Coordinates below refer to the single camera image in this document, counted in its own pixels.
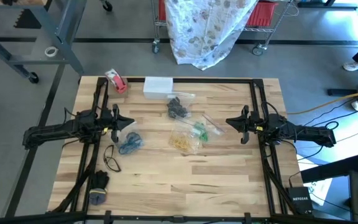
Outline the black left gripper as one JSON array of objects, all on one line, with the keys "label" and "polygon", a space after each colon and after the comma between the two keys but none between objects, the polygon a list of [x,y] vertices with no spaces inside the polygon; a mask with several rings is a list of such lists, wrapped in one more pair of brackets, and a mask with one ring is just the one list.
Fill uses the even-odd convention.
[{"label": "black left gripper", "polygon": [[133,118],[127,118],[119,114],[119,108],[117,104],[112,105],[112,110],[109,110],[107,115],[108,123],[111,128],[111,140],[118,142],[117,131],[122,131],[127,126],[131,125],[135,120]]}]

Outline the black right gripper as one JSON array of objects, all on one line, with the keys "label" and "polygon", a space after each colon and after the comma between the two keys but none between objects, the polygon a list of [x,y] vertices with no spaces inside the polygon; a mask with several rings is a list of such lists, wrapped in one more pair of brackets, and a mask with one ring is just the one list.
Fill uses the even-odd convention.
[{"label": "black right gripper", "polygon": [[227,118],[226,123],[232,126],[237,131],[244,131],[241,143],[246,144],[249,141],[249,133],[257,134],[259,132],[258,127],[262,119],[259,113],[256,111],[249,111],[249,106],[245,105],[242,109],[240,116],[235,118]]}]

